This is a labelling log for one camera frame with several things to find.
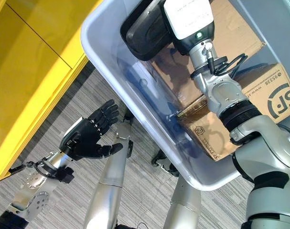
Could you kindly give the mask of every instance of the robot finger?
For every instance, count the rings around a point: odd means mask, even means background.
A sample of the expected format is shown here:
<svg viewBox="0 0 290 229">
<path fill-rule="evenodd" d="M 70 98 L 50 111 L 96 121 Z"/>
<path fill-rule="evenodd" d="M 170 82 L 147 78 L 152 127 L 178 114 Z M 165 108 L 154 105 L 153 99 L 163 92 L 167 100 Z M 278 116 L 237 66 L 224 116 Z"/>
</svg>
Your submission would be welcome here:
<svg viewBox="0 0 290 229">
<path fill-rule="evenodd" d="M 100 129 L 100 134 L 104 135 L 110 128 L 111 124 L 109 120 L 105 120 L 103 124 L 99 127 Z"/>
<path fill-rule="evenodd" d="M 100 109 L 101 109 L 103 112 L 105 112 L 109 107 L 111 107 L 111 106 L 114 105 L 114 104 L 115 104 L 114 100 L 111 99 L 111 100 L 107 101 L 105 104 L 103 104 L 103 105 L 100 107 Z"/>
<path fill-rule="evenodd" d="M 119 115 L 119 111 L 117 109 L 108 109 L 104 115 L 106 118 L 115 118 Z"/>
<path fill-rule="evenodd" d="M 116 110 L 118 110 L 118 105 L 117 104 L 108 107 L 107 110 L 105 111 L 105 113 L 108 114 L 108 113 L 114 112 Z"/>
<path fill-rule="evenodd" d="M 110 125 L 113 125 L 117 121 L 118 121 L 118 118 L 112 118 L 112 119 L 110 119 Z"/>
<path fill-rule="evenodd" d="M 119 150 L 123 148 L 123 145 L 121 143 L 114 144 L 112 146 L 102 146 L 99 148 L 99 154 L 100 157 L 109 157 L 115 153 L 117 153 Z"/>
</svg>

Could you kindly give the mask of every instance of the plastic storage bin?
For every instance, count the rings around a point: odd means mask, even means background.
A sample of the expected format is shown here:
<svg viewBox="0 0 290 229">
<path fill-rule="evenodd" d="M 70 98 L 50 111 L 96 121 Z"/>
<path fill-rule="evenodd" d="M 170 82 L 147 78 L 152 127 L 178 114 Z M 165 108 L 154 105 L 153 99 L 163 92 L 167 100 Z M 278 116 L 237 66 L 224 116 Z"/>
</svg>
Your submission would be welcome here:
<svg viewBox="0 0 290 229">
<path fill-rule="evenodd" d="M 139 0 L 104 0 L 85 20 L 81 43 L 126 106 L 172 161 L 199 190 L 214 190 L 239 176 L 230 156 L 214 162 L 177 123 L 178 111 L 163 82 L 135 58 L 119 29 Z"/>
</svg>

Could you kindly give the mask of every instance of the cardboard box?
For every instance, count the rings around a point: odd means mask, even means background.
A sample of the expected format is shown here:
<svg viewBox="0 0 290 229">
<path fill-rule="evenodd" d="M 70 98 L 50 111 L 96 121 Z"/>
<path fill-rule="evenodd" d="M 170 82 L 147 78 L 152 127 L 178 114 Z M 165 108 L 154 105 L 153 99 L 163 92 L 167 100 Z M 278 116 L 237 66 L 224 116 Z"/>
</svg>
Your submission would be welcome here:
<svg viewBox="0 0 290 229">
<path fill-rule="evenodd" d="M 262 42 L 228 0 L 214 0 L 211 6 L 215 22 L 213 43 L 219 57 L 227 56 L 231 61 L 242 53 L 252 56 L 261 49 Z M 151 64 L 180 101 L 180 109 L 202 95 L 190 79 L 194 68 L 189 56 L 176 52 L 173 44 L 161 50 Z"/>
<path fill-rule="evenodd" d="M 290 115 L 290 79 L 281 64 L 266 65 L 238 76 L 243 93 L 259 109 L 278 123 Z M 212 159 L 218 161 L 233 153 L 229 132 L 207 108 L 203 95 L 178 114 L 180 123 L 198 140 Z"/>
</svg>

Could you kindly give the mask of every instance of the yellow cabinet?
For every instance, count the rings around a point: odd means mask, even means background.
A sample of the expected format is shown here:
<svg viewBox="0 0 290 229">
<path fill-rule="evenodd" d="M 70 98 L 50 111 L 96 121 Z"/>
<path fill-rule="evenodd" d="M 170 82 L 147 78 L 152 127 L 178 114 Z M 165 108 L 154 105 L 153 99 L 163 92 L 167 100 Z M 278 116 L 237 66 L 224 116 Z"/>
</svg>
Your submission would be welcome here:
<svg viewBox="0 0 290 229">
<path fill-rule="evenodd" d="M 0 12 L 0 171 L 6 173 L 18 156 L 16 152 L 24 148 L 46 102 L 70 70 L 4 5 Z"/>
<path fill-rule="evenodd" d="M 85 66 L 83 20 L 102 0 L 0 0 L 0 179 Z"/>
<path fill-rule="evenodd" d="M 80 26 L 97 0 L 7 0 L 7 4 L 71 67 L 84 53 Z"/>
</svg>

